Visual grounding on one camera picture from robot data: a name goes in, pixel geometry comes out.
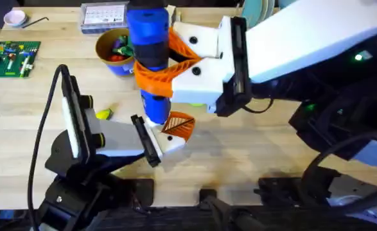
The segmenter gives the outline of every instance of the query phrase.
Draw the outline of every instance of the clear plastic box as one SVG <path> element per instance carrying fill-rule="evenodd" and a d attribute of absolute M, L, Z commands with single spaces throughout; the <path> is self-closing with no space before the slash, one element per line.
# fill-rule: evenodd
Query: clear plastic box
<path fill-rule="evenodd" d="M 84 34 L 103 33 L 114 28 L 126 28 L 128 1 L 81 4 L 79 26 Z"/>

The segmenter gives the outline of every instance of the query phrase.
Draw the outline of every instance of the screw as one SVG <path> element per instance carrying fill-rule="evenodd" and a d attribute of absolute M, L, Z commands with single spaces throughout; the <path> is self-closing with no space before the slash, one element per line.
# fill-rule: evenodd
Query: screw
<path fill-rule="evenodd" d="M 193 74 L 194 75 L 200 75 L 201 74 L 201 69 L 199 67 L 194 67 L 193 68 Z"/>
<path fill-rule="evenodd" d="M 191 36 L 189 38 L 189 42 L 192 43 L 192 44 L 196 44 L 198 42 L 198 39 L 195 36 Z"/>

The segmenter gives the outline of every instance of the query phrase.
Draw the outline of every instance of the black clamp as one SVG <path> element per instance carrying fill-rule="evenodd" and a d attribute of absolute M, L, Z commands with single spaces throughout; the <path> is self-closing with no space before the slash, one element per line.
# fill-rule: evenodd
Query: black clamp
<path fill-rule="evenodd" d="M 160 158 L 158 157 L 157 151 L 155 150 L 154 145 L 148 135 L 148 132 L 144 126 L 144 119 L 141 116 L 133 115 L 131 117 L 132 124 L 137 128 L 138 136 L 141 139 L 144 147 L 144 155 L 148 163 L 155 167 L 161 163 Z"/>

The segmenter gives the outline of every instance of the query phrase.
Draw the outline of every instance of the orange bracket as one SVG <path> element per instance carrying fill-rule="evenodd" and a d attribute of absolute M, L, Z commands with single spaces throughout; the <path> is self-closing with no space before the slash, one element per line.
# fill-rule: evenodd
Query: orange bracket
<path fill-rule="evenodd" d="M 161 71 L 151 71 L 141 65 L 138 61 L 134 64 L 134 74 L 136 76 L 136 82 L 138 86 L 157 96 L 164 96 L 170 98 L 173 96 L 171 87 L 171 81 L 179 74 L 183 73 L 202 58 L 194 53 L 170 28 L 168 46 L 178 54 L 189 58 L 184 62 L 173 65 L 167 69 Z"/>
<path fill-rule="evenodd" d="M 182 112 L 171 112 L 161 132 L 182 137 L 187 142 L 193 133 L 194 126 L 194 117 Z"/>

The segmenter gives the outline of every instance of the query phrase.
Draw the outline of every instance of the led light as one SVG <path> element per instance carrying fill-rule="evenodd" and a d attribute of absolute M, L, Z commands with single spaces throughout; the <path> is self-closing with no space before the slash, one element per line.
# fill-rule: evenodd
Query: led light
<path fill-rule="evenodd" d="M 362 55 L 360 55 L 360 54 L 357 54 L 357 55 L 355 55 L 355 60 L 356 61 L 361 61 L 362 60 Z"/>

